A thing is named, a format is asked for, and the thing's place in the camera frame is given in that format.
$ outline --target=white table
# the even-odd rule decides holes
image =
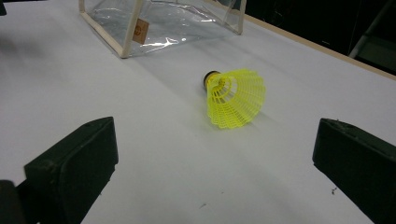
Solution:
[[[0,17],[0,178],[113,116],[120,163],[83,223],[372,223],[314,167],[320,118],[396,145],[396,82],[247,21],[244,33],[119,59],[77,1],[6,4]],[[249,125],[220,130],[202,77],[256,70]]]

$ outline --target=clear plastic bag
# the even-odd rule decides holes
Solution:
[[[121,58],[240,35],[246,5],[246,0],[79,1],[84,19]]]

